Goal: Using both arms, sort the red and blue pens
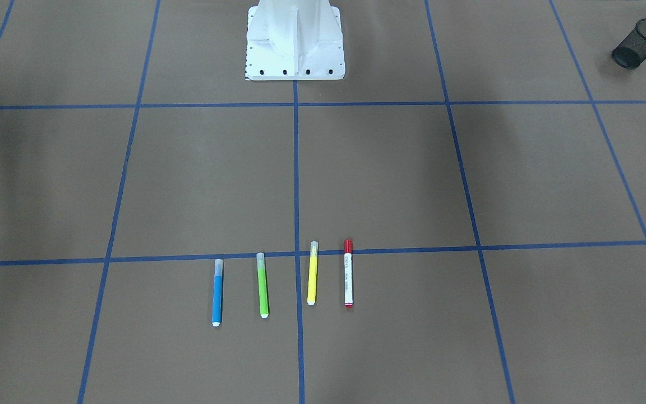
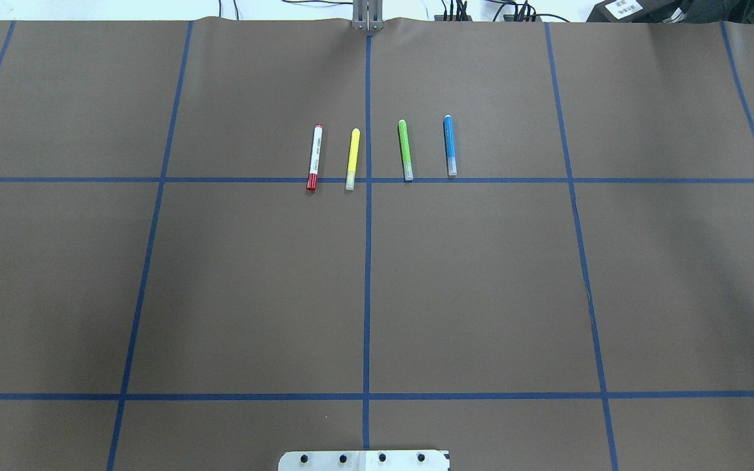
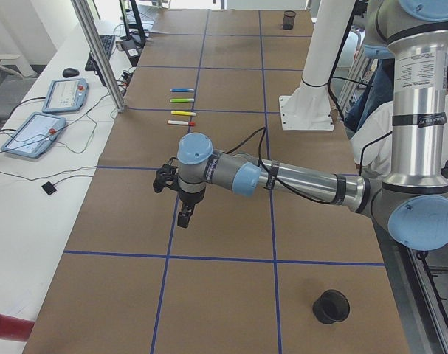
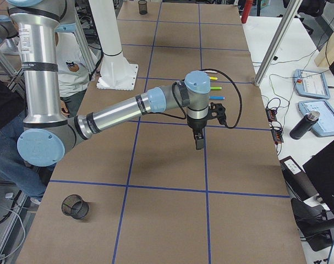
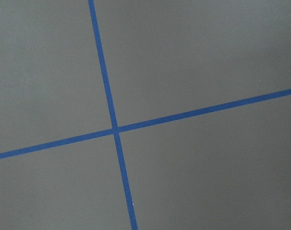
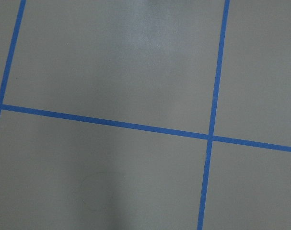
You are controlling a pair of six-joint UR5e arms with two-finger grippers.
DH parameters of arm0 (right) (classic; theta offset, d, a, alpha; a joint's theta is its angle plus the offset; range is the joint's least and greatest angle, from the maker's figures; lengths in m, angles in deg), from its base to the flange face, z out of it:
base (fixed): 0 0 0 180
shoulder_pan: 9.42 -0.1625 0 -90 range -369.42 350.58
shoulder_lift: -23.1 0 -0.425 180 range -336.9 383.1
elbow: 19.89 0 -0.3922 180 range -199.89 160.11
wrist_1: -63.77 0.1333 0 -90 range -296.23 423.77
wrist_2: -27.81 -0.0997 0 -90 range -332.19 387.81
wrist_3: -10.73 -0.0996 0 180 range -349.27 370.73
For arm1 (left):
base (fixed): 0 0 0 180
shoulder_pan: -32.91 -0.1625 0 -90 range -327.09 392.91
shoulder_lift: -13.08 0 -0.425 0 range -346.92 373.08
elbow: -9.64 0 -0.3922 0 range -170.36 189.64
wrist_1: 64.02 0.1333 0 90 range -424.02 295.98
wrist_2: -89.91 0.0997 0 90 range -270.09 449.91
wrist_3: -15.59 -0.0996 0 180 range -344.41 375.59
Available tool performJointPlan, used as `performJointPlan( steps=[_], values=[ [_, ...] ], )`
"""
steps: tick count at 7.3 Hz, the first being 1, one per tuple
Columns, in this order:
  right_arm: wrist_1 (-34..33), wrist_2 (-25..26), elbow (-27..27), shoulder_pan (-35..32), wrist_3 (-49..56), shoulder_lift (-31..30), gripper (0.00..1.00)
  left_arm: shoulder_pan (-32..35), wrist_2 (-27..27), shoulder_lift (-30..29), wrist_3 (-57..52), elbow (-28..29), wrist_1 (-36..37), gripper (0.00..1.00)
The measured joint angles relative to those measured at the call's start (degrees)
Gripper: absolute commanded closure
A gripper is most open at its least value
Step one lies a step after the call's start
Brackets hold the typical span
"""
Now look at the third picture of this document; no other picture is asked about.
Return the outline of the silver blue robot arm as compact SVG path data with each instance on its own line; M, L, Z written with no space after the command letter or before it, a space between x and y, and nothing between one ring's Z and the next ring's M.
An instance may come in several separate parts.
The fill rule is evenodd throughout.
M419 251L448 243L448 181L441 175L447 123L448 1L372 1L366 41L395 58L392 155L383 180L323 173L216 150L202 133L181 138L177 190L187 227L208 184L239 195L257 186L288 190L373 218L398 243Z

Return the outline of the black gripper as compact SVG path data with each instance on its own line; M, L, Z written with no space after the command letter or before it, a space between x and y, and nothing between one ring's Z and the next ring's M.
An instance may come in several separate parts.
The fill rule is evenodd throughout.
M177 215L177 226L187 228L193 215L195 205L204 199L205 190L198 192L179 191L179 199L182 202L182 208Z

